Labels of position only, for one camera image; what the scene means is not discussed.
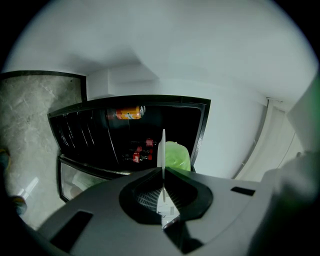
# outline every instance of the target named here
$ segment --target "refrigerator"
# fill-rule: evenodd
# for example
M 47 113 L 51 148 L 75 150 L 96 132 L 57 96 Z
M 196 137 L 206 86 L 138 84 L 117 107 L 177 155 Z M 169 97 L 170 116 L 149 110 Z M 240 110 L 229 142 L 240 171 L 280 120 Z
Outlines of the refrigerator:
M 176 95 L 113 96 L 48 114 L 60 149 L 57 186 L 65 202 L 109 180 L 157 166 L 165 141 L 186 147 L 191 171 L 204 136 L 209 99 Z

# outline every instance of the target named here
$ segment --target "orange can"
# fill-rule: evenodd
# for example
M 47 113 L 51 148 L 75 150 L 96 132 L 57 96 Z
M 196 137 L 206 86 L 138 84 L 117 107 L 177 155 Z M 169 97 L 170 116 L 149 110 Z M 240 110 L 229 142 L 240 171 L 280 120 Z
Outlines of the orange can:
M 116 110 L 116 117 L 121 120 L 140 119 L 144 116 L 145 112 L 145 106 L 118 108 Z

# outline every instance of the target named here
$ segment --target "white ceiling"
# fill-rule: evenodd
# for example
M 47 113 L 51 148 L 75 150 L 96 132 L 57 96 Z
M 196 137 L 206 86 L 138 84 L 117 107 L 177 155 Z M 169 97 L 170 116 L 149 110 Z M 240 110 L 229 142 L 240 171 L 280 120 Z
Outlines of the white ceiling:
M 245 87 L 289 102 L 319 67 L 273 2 L 69 0 L 51 3 L 34 19 L 4 72 L 88 75 L 137 62 L 159 78 Z

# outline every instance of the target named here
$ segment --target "marble wall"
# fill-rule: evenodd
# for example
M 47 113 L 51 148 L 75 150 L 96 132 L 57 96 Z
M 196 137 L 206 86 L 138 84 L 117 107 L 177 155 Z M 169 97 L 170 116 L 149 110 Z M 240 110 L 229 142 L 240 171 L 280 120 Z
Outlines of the marble wall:
M 0 148 L 11 155 L 6 189 L 25 198 L 21 218 L 34 229 L 64 205 L 56 179 L 59 148 L 47 114 L 79 102 L 78 78 L 26 75 L 0 81 Z

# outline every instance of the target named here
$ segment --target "refrigerator door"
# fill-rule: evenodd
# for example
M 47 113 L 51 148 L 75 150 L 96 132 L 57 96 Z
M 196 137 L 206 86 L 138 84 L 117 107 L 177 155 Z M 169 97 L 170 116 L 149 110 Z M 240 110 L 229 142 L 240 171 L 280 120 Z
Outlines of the refrigerator door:
M 129 172 L 109 172 L 86 166 L 70 160 L 64 155 L 57 159 L 57 183 L 60 198 L 68 202 L 88 188 L 116 178 L 129 175 Z
M 62 114 L 49 122 L 61 153 L 99 168 L 118 169 L 104 109 Z

